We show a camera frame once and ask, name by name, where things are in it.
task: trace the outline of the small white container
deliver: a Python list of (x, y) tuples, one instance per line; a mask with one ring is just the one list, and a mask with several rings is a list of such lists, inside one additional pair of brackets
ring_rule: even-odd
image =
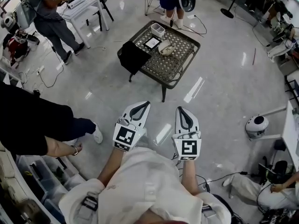
[(162, 37), (165, 33), (165, 29), (161, 27), (158, 23), (154, 23), (150, 26), (152, 34)]

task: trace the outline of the glossy white floor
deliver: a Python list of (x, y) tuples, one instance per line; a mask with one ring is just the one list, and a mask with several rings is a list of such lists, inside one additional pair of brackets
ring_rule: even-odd
[[(154, 0), (153, 6), (158, 5), (159, 2)], [(224, 5), (215, 0), (197, 0), (192, 14), (204, 22), (207, 34), (200, 37), (184, 32), (199, 41), (201, 48), (178, 85), (167, 90), (166, 101), (162, 103), (161, 86), (141, 73), (137, 73), (129, 83), (129, 72), (121, 67), (116, 55), (125, 41), (150, 20), (159, 21), (160, 15), (152, 13), (152, 7), (151, 14), (144, 16), (144, 0), (108, 0), (107, 6), (115, 19), (111, 22), (106, 14), (110, 30), (100, 32), (97, 20), (91, 24), (95, 31), (83, 28), (92, 48), (78, 56), (73, 55), (52, 88), (47, 89), (35, 72), (44, 65), (41, 75), (50, 86), (62, 70), (43, 37), (39, 36), (41, 44), (19, 67), (19, 71), (28, 73), (25, 88), (39, 89), (42, 98), (69, 105), (76, 117), (98, 122), (104, 135), (103, 143), (99, 146), (87, 135), (80, 139), (84, 144), (83, 151), (71, 157), (82, 175), (85, 178), (97, 177), (110, 155), (117, 118), (129, 104), (143, 100), (151, 102), (146, 127), (150, 139), (158, 143), (160, 154), (169, 158), (173, 156), (171, 135), (174, 133), (175, 110), (181, 105), (193, 112), (200, 123), (202, 147), (196, 161), (199, 175), (213, 180), (233, 172), (256, 170), (256, 162), (268, 153), (272, 143), (250, 142), (244, 125), (251, 115), (285, 104), (287, 96), (283, 75), (268, 59), (251, 26), (239, 19), (225, 17), (220, 12)], [(203, 33), (199, 20), (190, 20), (187, 15), (185, 25)], [(189, 103), (185, 102), (186, 94), (200, 77), (204, 82), (202, 87)], [(269, 133), (281, 130), (283, 120), (283, 114), (273, 116)], [(161, 139), (160, 132), (164, 127), (168, 127), (168, 132)], [(221, 183), (211, 183), (212, 192), (228, 200), (246, 222), (257, 223), (261, 217), (257, 208), (244, 204), (237, 197), (229, 200)]]

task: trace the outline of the bracelet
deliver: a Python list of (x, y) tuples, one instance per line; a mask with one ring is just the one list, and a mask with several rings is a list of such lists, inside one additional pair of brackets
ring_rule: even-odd
[(74, 145), (71, 145), (71, 147), (74, 147), (76, 149), (76, 152), (73, 154), (73, 156), (76, 156), (79, 153), (77, 148)]

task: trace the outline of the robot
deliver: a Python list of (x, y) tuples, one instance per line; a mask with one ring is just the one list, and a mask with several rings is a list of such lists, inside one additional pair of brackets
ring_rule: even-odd
[[(150, 112), (150, 102), (142, 101), (129, 105), (115, 124), (113, 146), (125, 152), (131, 151), (146, 133), (145, 123)], [(187, 109), (176, 110), (173, 145), (178, 160), (196, 160), (199, 157), (201, 138), (197, 118)]]

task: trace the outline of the gray t-shirt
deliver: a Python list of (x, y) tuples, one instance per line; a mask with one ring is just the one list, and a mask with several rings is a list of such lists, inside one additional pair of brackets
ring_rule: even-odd
[(61, 16), (56, 12), (56, 9), (48, 8), (43, 0), (29, 0), (32, 7), (38, 13), (35, 21), (46, 21), (47, 19), (60, 19)]

